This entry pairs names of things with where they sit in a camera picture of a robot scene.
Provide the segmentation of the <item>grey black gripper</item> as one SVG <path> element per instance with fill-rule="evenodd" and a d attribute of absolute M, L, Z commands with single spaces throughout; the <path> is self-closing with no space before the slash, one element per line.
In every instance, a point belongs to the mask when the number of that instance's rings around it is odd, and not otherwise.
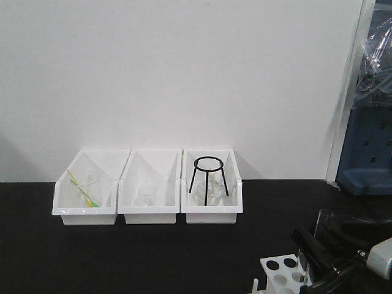
<path fill-rule="evenodd" d="M 294 229 L 292 240 L 316 277 L 333 270 L 335 257 L 304 227 Z M 342 259 L 339 279 L 301 286 L 300 294 L 391 293 L 391 236 L 354 236 L 342 241 L 334 253 Z"/>

